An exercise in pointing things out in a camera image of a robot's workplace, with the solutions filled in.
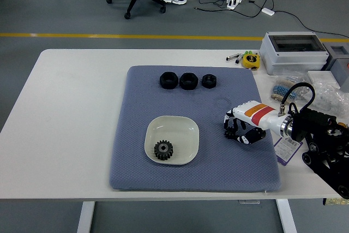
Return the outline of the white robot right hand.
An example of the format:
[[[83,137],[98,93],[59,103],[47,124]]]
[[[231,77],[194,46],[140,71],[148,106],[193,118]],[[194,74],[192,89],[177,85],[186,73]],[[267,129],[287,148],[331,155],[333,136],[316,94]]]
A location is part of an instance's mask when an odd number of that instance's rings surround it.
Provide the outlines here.
[[[248,101],[228,111],[224,117],[224,136],[243,144],[253,144],[266,136],[266,131],[284,137],[291,119],[255,100]]]

